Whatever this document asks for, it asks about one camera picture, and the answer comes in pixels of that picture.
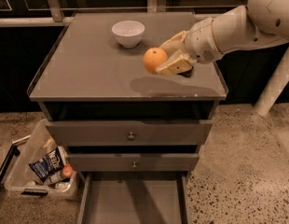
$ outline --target orange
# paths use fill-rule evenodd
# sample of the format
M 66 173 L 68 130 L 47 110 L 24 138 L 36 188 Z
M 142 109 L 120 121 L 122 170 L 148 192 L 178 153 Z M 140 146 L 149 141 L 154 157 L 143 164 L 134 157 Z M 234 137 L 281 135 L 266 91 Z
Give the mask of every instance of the orange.
M 70 164 L 66 164 L 62 168 L 62 175 L 66 178 L 70 178 L 72 176 L 73 169 Z
M 157 74 L 156 68 L 168 60 L 164 49 L 151 48 L 144 54 L 144 68 L 151 74 Z

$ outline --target cabinet top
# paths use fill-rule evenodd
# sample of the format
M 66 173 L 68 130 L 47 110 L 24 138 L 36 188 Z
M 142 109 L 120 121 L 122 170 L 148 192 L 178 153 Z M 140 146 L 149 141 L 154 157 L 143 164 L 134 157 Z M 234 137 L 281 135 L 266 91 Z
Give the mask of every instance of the cabinet top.
M 118 21 L 144 24 L 137 47 L 113 38 Z M 77 13 L 37 80 L 32 101 L 224 100 L 227 87 L 215 63 L 195 65 L 190 78 L 149 74 L 143 56 L 195 23 L 190 12 Z

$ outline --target black wall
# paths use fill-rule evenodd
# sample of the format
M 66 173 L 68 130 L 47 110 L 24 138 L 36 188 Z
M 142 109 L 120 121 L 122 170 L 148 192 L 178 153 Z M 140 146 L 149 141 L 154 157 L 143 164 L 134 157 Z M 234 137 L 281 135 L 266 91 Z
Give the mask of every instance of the black wall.
M 285 44 L 270 49 L 236 51 L 218 61 L 229 89 L 227 99 L 222 103 L 255 103 L 288 46 Z M 276 102 L 289 102 L 289 83 Z
M 62 29 L 0 28 L 0 112 L 39 110 L 26 91 Z

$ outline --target plastic bin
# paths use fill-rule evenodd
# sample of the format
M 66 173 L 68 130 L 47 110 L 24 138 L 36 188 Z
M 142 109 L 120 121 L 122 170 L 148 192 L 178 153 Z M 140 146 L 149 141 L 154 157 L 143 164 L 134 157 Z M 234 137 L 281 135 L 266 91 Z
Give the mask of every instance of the plastic bin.
M 42 193 L 43 195 L 59 196 L 67 200 L 73 200 L 77 195 L 77 172 L 73 172 L 69 185 L 64 190 L 34 184 L 34 180 L 38 180 L 39 178 L 28 164 L 39 160 L 48 153 L 48 148 L 42 148 L 50 138 L 50 134 L 45 127 L 47 122 L 46 119 L 42 119 L 36 124 L 31 137 L 24 145 L 20 156 L 15 161 L 14 166 L 7 176 L 5 188 L 21 193 L 32 193 L 34 195 Z

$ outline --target wrapper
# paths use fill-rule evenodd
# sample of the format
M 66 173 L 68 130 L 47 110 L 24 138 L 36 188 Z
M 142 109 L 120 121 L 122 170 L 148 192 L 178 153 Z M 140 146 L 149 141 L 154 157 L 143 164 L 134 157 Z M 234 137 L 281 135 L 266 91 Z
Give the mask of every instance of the wrapper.
M 44 182 L 50 175 L 60 171 L 65 164 L 64 150 L 62 147 L 56 147 L 40 160 L 29 163 L 29 166 Z

